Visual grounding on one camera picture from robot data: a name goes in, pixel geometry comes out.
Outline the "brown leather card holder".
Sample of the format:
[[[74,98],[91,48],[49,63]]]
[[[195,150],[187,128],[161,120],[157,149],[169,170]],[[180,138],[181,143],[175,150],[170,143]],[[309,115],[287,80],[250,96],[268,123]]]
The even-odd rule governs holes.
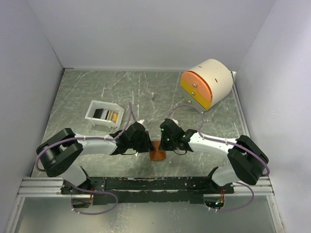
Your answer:
[[[162,161],[166,159],[166,152],[159,149],[160,141],[152,141],[152,145],[154,147],[153,151],[149,151],[150,161]]]

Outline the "white card tray box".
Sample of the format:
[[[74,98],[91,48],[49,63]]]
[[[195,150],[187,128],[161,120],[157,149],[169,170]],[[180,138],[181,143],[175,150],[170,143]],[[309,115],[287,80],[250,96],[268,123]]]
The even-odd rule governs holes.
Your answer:
[[[105,126],[119,128],[121,125],[124,109],[116,103],[92,100],[85,115],[93,126]]]

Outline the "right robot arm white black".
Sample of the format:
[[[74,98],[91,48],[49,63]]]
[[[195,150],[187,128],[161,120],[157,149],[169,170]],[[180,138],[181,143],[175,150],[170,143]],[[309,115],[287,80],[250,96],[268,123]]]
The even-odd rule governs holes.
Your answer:
[[[207,190],[217,193],[228,183],[242,181],[256,185],[260,177],[269,175],[269,159],[246,135],[239,138],[220,138],[197,130],[184,131],[175,120],[165,119],[161,125],[160,148],[165,151],[180,149],[184,152],[204,152],[226,157],[226,166],[217,167],[209,174]]]

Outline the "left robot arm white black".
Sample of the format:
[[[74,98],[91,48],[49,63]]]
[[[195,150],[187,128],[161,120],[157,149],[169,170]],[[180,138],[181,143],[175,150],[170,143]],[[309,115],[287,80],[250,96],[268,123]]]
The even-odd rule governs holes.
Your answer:
[[[139,122],[105,136],[75,134],[72,129],[64,128],[36,149],[35,167],[48,177],[60,176],[78,193],[84,194],[90,190],[91,182],[87,172],[74,164],[78,156],[126,155],[129,150],[134,153],[155,151],[148,131]]]

